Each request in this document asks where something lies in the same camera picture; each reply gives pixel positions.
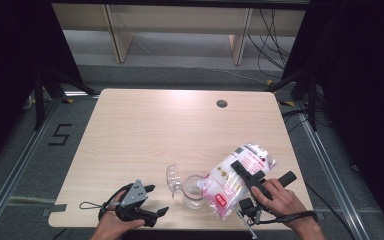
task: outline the black tool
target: black tool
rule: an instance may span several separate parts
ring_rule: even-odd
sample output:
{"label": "black tool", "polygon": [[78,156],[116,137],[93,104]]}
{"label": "black tool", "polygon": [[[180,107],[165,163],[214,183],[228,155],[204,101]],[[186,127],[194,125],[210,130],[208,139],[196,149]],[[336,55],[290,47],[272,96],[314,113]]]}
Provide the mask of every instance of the black tool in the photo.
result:
{"label": "black tool", "polygon": [[[270,200],[273,200],[273,197],[271,196],[269,191],[267,191],[267,189],[263,186],[263,183],[266,181],[264,179],[265,174],[263,171],[260,170],[256,174],[252,175],[242,166],[242,164],[239,161],[235,161],[230,166],[235,170],[235,172],[239,176],[241,176],[242,180],[245,182],[245,185],[249,190],[251,190],[252,186],[255,186],[258,189],[260,189],[260,191],[264,194],[264,196],[266,196]],[[295,174],[289,171],[285,175],[280,177],[278,180],[283,187],[286,187],[296,179],[297,177],[295,176]],[[290,222],[295,219],[307,217],[307,216],[312,216],[317,221],[317,216],[313,211],[306,211],[302,213],[280,216],[280,217],[277,217],[276,219],[269,220],[269,221],[260,221],[261,210],[264,210],[266,212],[270,212],[270,210],[266,206],[261,205],[258,201],[255,201],[255,202],[256,202],[256,205],[254,205],[254,202],[250,198],[246,198],[239,201],[239,206],[241,208],[241,210],[239,211],[240,217],[242,219],[244,216],[247,216],[249,218],[249,221],[246,222],[249,227],[253,225],[258,225],[258,224]]]}
{"label": "black tool", "polygon": [[[114,195],[102,205],[98,218],[101,219],[103,214],[107,211],[108,206],[115,205],[115,212],[117,217],[122,221],[133,221],[136,219],[143,219],[147,227],[154,227],[157,219],[162,217],[168,211],[168,207],[159,209],[157,212],[150,212],[143,210],[140,207],[148,199],[148,192],[154,190],[154,185],[144,187],[140,180],[136,180],[133,184],[126,185],[120,188]],[[114,199],[121,191],[126,190],[119,199]]]}

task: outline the hand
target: hand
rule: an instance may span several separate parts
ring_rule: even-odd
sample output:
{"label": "hand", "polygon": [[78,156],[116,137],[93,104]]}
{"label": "hand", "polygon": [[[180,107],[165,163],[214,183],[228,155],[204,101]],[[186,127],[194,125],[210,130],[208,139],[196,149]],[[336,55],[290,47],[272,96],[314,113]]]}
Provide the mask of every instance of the hand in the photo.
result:
{"label": "hand", "polygon": [[[115,199],[119,199],[123,193],[124,191],[120,192]],[[121,221],[113,211],[114,208],[114,206],[108,207],[107,212],[102,216],[90,240],[119,240],[125,232],[145,224],[145,221],[142,219],[130,222]]]}
{"label": "hand", "polygon": [[[286,190],[277,179],[270,179],[264,182],[264,187],[273,197],[268,199],[257,188],[252,187],[251,192],[255,198],[264,206],[270,209],[275,216],[285,216],[293,213],[305,212],[307,209],[298,199],[294,192]],[[300,239],[325,239],[320,226],[312,217],[305,217],[294,220],[285,225],[293,229]]]}

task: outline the metal rail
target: metal rail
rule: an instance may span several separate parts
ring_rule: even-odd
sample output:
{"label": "metal rail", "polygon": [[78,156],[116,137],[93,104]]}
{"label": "metal rail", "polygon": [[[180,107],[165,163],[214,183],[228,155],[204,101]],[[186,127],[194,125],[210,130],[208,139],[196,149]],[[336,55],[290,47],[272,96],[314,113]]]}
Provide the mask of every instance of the metal rail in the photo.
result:
{"label": "metal rail", "polygon": [[[304,106],[301,102],[297,102],[297,107],[300,110],[304,110]],[[342,209],[342,212],[345,215],[345,219],[350,226],[350,229],[356,239],[370,239],[366,231],[366,228],[363,225],[360,214],[354,207],[349,194],[347,193],[342,181],[335,170],[335,167],[332,164],[332,161],[327,154],[322,141],[319,138],[317,132],[312,130],[310,124],[305,121],[306,118],[304,114],[300,114],[300,118],[303,121],[304,129],[307,133],[308,138],[310,139],[311,145],[316,151],[317,157],[320,161],[320,164],[323,168],[323,171],[327,177],[327,180],[332,187],[333,193],[335,194],[336,200],[338,200],[339,206]]]}
{"label": "metal rail", "polygon": [[51,102],[51,104],[49,105],[46,111],[47,117],[45,121],[31,135],[26,147],[24,148],[23,152],[21,153],[20,157],[15,163],[13,169],[11,170],[11,173],[8,175],[4,185],[2,186],[0,190],[0,216],[4,211],[4,208],[11,194],[14,192],[15,188],[17,187],[25,169],[27,168],[27,165],[29,164],[30,159],[32,158],[32,155],[35,152],[40,142],[40,139],[42,138],[43,133],[45,132],[48,126],[50,116],[52,116],[52,114],[55,112],[55,109],[58,107],[58,104],[59,104],[59,99],[54,99]]}

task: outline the red label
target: red label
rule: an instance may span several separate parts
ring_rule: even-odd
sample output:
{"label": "red label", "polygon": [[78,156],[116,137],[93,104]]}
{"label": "red label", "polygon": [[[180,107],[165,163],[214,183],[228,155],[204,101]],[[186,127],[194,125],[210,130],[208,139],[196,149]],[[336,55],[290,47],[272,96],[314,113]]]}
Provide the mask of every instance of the red label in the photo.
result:
{"label": "red label", "polygon": [[217,194],[216,195],[216,200],[217,200],[217,202],[222,206],[222,207],[224,207],[225,205],[226,205],[226,200],[224,199],[224,197],[222,196],[222,195],[220,195],[220,194]]}

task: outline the round hole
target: round hole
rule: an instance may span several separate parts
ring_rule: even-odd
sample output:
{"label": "round hole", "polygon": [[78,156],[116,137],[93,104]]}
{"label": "round hole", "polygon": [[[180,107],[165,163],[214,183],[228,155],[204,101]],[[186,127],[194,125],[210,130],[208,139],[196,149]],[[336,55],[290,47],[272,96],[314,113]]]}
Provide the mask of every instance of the round hole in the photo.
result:
{"label": "round hole", "polygon": [[219,106],[220,108],[225,108],[227,107],[227,102],[225,100],[218,100],[217,106]]}

